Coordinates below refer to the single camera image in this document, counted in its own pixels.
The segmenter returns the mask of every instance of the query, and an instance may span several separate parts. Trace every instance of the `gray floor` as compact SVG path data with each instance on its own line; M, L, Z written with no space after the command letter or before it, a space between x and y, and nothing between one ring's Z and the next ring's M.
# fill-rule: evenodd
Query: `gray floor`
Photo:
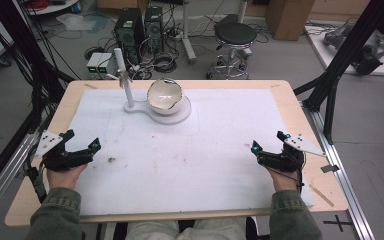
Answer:
M89 19L98 21L99 29L65 32L63 26L52 26L57 23L55 16L51 14L41 19L45 29L57 33L57 36L50 38L51 42L77 75L81 79L88 79L85 67L87 60L83 54L87 48L97 46L101 38L111 37L114 24L106 18L88 15ZM191 21L191 29L207 20L201 18ZM258 18L247 18L246 23L266 24L264 19ZM285 79L296 88L324 71L306 36L296 42L275 41L268 34L265 36L269 38L268 43L256 43L251 48L253 55L248 60L251 79ZM202 38L192 38L191 42L198 58L196 64L188 65L183 46L178 44L180 56L176 61L176 71L170 74L155 73L152 79L162 76L205 79L207 68L218 54L215 52L217 44L213 39ZM59 67L71 74L57 59ZM30 92L30 87L16 66L0 66L0 153L30 110ZM304 100L308 95L304 93L298 99ZM333 140L375 238L384 239L384 77L343 75L337 93ZM11 228L4 223L5 214L20 183L21 180L14 179L0 200L0 239L22 239L28 231L27 227ZM342 231L338 224L325 223L336 221L335 215L344 223L341 225ZM357 239L353 226L347 225L351 221L347 212L315 214L315 218L325 239ZM258 227L261 234L268 233L268 218L258 217ZM94 238L96 225L84 225L84 229L87 239Z

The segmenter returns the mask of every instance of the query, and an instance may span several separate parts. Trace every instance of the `black stool seat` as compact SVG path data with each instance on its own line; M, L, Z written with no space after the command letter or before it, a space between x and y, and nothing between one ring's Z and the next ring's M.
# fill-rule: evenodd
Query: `black stool seat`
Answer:
M257 38L255 30L243 23L224 23L216 29L216 38L231 45L246 45Z

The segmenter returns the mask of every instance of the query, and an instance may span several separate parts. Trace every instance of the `computer tower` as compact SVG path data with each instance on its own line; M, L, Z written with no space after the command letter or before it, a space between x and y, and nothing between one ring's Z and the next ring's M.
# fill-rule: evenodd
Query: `computer tower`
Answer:
M122 9L114 32L117 44L123 51L126 66L141 63L146 46L141 46L145 44L145 31L140 9Z
M145 34L148 38L148 53L164 52L163 10L161 7L148 7L145 12Z

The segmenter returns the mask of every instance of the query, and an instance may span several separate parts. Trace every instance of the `stool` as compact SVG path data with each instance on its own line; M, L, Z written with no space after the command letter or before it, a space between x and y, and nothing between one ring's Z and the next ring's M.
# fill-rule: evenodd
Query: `stool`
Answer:
M236 54L236 50L249 48L257 38L255 30L243 23L229 22L218 26L215 30L216 41L220 44L217 48L228 47L229 55L219 55L214 58L212 66L207 71L207 79L214 74L221 74L226 80L248 74L248 65L245 59Z

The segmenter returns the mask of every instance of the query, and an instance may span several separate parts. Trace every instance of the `white mat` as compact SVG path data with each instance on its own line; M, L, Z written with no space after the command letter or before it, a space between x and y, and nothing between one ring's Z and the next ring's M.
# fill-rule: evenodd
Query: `white mat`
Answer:
M321 27L313 27L313 26L306 26L305 29L310 32L319 32L322 31L323 28ZM310 34L308 37L310 38L310 42L312 43L314 49L316 50L317 55L320 58L320 61L322 62L325 69L329 64L332 62L333 57L335 57L335 54L337 53L337 50L334 46L325 46L323 44L325 33L322 33L320 35L314 35ZM384 76L384 57L379 59L380 62L383 63L383 65L380 65L377 67L372 73L369 75L377 75L377 76ZM353 66L349 66L347 70L345 70L345 73L351 73L351 74L358 74L357 71L355 71Z
M89 90L70 129L67 150L99 137L102 149L82 173L76 190L82 215L270 208L274 193L267 170L250 147L256 140L279 153L285 131L269 90L185 90L187 120L173 126L123 111L123 90ZM133 91L135 100L145 91ZM314 205L307 187L303 199Z

